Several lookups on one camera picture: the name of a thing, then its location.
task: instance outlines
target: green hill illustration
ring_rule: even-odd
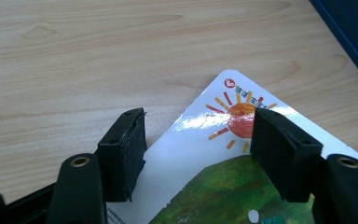
[[[150,223],[313,223],[308,203],[281,199],[269,178],[251,156],[206,167]]]

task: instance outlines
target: red circle logo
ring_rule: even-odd
[[[228,79],[225,80],[225,86],[227,88],[230,88],[230,89],[234,88],[235,87],[235,81],[232,80],[231,78],[228,78]]]

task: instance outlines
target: blue object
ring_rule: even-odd
[[[358,0],[310,0],[358,67]]]

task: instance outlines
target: orange sun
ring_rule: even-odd
[[[228,131],[231,131],[232,133],[234,133],[240,138],[250,139],[252,137],[252,131],[253,131],[253,125],[255,119],[256,105],[254,105],[254,102],[258,102],[258,104],[260,105],[264,98],[260,97],[258,98],[258,100],[256,100],[253,97],[253,93],[249,91],[246,96],[246,102],[242,103],[241,95],[237,93],[237,103],[233,105],[228,97],[228,94],[224,92],[224,95],[227,100],[227,103],[231,107],[229,107],[219,97],[215,97],[214,99],[218,104],[220,104],[223,108],[225,108],[227,112],[217,109],[211,105],[206,105],[207,108],[209,108],[210,110],[214,111],[217,114],[229,115],[229,119],[227,121],[227,127],[209,136],[208,137],[209,140],[213,140],[215,139],[215,137],[220,136]],[[277,104],[272,104],[269,106],[265,106],[265,108],[271,109],[276,105]],[[234,146],[235,142],[236,140],[231,140],[227,145],[227,149],[231,149]],[[248,151],[249,145],[250,145],[250,141],[245,140],[245,144],[242,150],[244,153]]]

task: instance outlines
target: light wood tabletop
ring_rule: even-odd
[[[358,69],[307,0],[0,0],[0,192],[54,182],[135,107],[151,146],[226,69],[358,150]]]

